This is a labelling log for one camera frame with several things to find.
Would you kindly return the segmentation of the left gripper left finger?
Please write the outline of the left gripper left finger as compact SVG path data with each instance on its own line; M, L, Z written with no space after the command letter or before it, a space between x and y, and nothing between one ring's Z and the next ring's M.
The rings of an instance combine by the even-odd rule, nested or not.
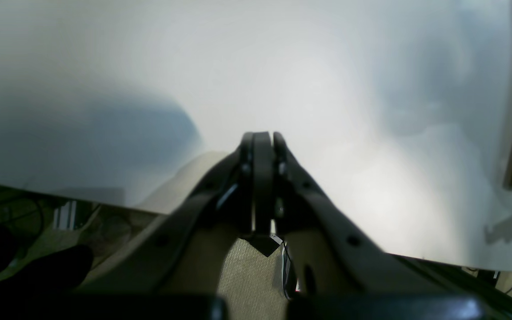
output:
M270 235L275 162L268 132L245 133L139 247L80 289L81 318L227 319L222 265L238 238Z

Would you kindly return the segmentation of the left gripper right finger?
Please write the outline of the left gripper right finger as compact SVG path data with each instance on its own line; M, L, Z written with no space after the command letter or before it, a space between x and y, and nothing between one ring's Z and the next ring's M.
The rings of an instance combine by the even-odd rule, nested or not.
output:
M288 320L485 320L474 295L449 289L380 249L352 223L273 134L277 231L301 295Z

